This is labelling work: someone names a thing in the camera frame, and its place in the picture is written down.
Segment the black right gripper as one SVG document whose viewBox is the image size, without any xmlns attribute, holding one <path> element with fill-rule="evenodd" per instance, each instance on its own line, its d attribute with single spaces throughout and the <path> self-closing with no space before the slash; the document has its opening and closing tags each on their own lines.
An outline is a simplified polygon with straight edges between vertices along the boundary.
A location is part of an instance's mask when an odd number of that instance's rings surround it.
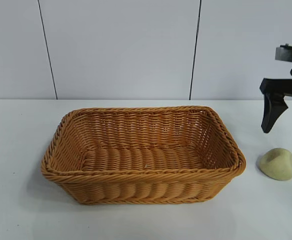
<svg viewBox="0 0 292 240">
<path fill-rule="evenodd" d="M 259 89 L 263 94 L 281 94 L 263 96 L 264 110 L 261 128 L 264 133 L 268 134 L 278 118 L 288 109 L 284 97 L 292 97 L 292 79 L 264 78 Z"/>
</svg>

